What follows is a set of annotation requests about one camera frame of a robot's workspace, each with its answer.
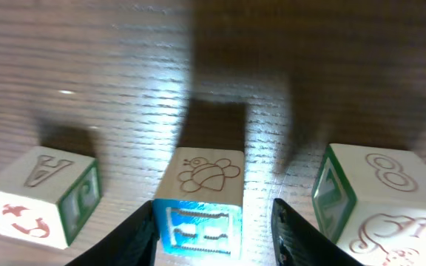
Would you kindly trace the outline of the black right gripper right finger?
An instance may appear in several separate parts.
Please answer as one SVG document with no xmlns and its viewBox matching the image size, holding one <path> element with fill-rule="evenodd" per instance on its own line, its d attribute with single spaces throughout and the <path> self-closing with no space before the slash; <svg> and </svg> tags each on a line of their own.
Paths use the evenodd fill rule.
<svg viewBox="0 0 426 266">
<path fill-rule="evenodd" d="M 271 232 L 278 266 L 362 266 L 280 198 L 273 201 Z"/>
</svg>

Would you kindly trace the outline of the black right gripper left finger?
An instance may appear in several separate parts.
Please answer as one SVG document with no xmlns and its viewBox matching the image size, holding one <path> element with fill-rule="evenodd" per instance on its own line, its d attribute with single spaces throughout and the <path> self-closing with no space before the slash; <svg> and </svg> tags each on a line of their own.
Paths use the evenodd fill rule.
<svg viewBox="0 0 426 266">
<path fill-rule="evenodd" d="M 152 202 L 145 202 L 67 266 L 153 266 L 159 240 Z"/>
</svg>

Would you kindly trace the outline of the wooden block blue top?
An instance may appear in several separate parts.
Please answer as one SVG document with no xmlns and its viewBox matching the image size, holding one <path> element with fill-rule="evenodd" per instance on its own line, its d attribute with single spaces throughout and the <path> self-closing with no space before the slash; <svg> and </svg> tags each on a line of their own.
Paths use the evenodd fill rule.
<svg viewBox="0 0 426 266">
<path fill-rule="evenodd" d="M 240 257 L 244 166 L 242 151 L 175 149 L 152 201 L 165 253 Z"/>
</svg>

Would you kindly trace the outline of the wooden block number 8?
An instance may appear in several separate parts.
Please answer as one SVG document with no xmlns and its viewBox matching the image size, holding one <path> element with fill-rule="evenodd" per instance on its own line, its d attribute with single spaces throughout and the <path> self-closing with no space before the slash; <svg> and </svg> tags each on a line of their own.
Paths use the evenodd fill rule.
<svg viewBox="0 0 426 266">
<path fill-rule="evenodd" d="M 414 152 L 330 143 L 311 201 L 320 232 L 363 265 L 426 265 L 426 164 Z"/>
</svg>

